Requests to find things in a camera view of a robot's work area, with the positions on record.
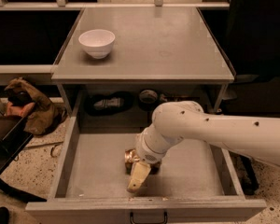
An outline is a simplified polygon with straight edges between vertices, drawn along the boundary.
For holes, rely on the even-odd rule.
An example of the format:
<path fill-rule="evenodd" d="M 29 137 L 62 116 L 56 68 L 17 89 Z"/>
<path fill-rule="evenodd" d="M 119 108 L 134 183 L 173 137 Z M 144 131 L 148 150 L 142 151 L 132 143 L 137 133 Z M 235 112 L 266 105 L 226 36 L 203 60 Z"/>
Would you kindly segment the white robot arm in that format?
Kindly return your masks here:
<path fill-rule="evenodd" d="M 207 114 L 196 102 L 168 102 L 155 108 L 151 124 L 135 138 L 139 161 L 132 167 L 127 190 L 137 192 L 151 166 L 186 139 L 280 168 L 280 118 Z"/>

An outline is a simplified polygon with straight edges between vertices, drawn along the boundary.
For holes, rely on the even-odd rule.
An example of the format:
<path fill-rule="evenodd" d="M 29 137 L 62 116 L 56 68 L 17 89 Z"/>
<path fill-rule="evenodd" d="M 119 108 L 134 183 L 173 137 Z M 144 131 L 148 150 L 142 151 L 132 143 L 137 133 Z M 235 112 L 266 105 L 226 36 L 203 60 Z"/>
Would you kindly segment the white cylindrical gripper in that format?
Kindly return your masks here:
<path fill-rule="evenodd" d="M 127 190 L 131 193 L 137 192 L 151 171 L 150 164 L 161 161 L 176 144 L 176 138 L 160 134 L 153 124 L 138 134 L 135 138 L 135 151 L 141 161 L 133 164 Z"/>

